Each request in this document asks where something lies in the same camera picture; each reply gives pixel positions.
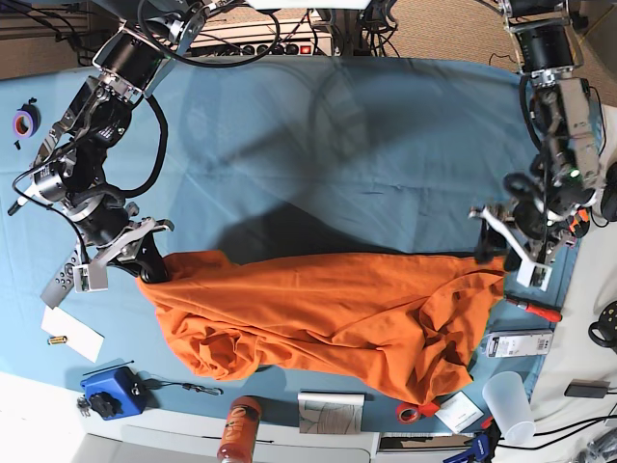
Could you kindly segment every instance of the blue tablecloth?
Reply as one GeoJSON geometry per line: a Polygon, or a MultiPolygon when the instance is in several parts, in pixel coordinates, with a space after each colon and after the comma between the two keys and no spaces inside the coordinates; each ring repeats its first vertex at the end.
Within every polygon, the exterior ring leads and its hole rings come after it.
{"type": "MultiPolygon", "coordinates": [[[[0,82],[2,210],[15,199],[12,180],[27,169],[44,132],[93,72],[0,82]],[[32,96],[42,129],[18,151],[11,120],[32,96]]],[[[248,262],[341,251],[470,251],[479,222],[468,220],[469,208],[505,200],[502,178],[526,171],[535,155],[517,83],[515,75],[496,68],[440,61],[271,57],[225,70],[178,66],[155,93],[170,126],[165,167],[137,201],[142,215],[176,224],[173,233],[156,236],[162,254],[219,248],[248,262]]],[[[155,118],[142,104],[109,152],[109,181],[122,188],[141,184],[157,141],[155,118]]],[[[46,345],[39,299],[74,235],[31,204],[13,218],[1,217],[0,369],[79,390],[81,374],[93,365],[66,346],[46,345]]],[[[563,300],[575,256],[561,253],[549,291],[536,295],[540,300],[563,300]]],[[[144,376],[215,384],[193,376],[169,350],[153,307],[132,279],[118,270],[109,274],[109,291],[72,293],[62,306],[105,337],[99,364],[135,360],[144,376]]],[[[494,330],[546,327],[505,303],[489,322],[494,330]]],[[[478,353],[470,369],[475,381],[465,392],[486,411],[480,393],[486,379],[512,369],[531,391],[542,361],[490,360],[478,353]]],[[[297,425],[300,390],[365,392],[363,430],[446,431],[436,419],[398,424],[396,400],[350,377],[268,368],[217,386],[223,396],[175,387],[154,395],[162,408],[220,418],[237,396],[257,395],[264,420],[297,425]]]]}

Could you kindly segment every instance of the purple tape roll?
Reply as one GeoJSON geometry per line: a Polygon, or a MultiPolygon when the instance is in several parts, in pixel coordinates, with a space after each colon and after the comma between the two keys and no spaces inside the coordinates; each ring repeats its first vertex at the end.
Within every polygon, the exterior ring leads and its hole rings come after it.
{"type": "Polygon", "coordinates": [[[13,118],[13,133],[19,139],[32,137],[38,129],[37,116],[20,109],[13,118]]]}

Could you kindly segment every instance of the white cup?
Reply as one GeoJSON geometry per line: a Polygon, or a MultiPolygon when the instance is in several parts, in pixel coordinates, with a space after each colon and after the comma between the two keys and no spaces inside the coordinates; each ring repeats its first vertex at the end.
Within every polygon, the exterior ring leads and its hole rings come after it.
{"type": "Polygon", "coordinates": [[[533,437],[536,424],[518,373],[496,374],[484,385],[482,396],[508,444],[519,446],[533,437]]]}

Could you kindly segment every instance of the orange cloth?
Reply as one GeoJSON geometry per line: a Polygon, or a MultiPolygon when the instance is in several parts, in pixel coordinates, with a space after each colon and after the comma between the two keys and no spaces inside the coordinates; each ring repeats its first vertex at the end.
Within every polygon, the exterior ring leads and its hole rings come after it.
{"type": "Polygon", "coordinates": [[[502,261],[331,254],[230,263],[218,251],[165,258],[172,280],[142,293],[196,375],[234,380],[259,365],[357,376],[425,404],[466,386],[502,261]]]}

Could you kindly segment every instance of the red screwdriver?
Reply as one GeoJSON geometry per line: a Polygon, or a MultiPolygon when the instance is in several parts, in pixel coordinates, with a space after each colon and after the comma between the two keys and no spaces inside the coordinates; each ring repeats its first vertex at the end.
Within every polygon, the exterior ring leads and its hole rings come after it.
{"type": "Polygon", "coordinates": [[[541,316],[551,323],[558,323],[563,319],[561,313],[559,313],[555,308],[549,308],[548,306],[543,306],[537,302],[525,301],[524,299],[520,299],[510,294],[505,295],[505,300],[510,304],[514,304],[515,306],[523,309],[525,312],[541,316]]]}

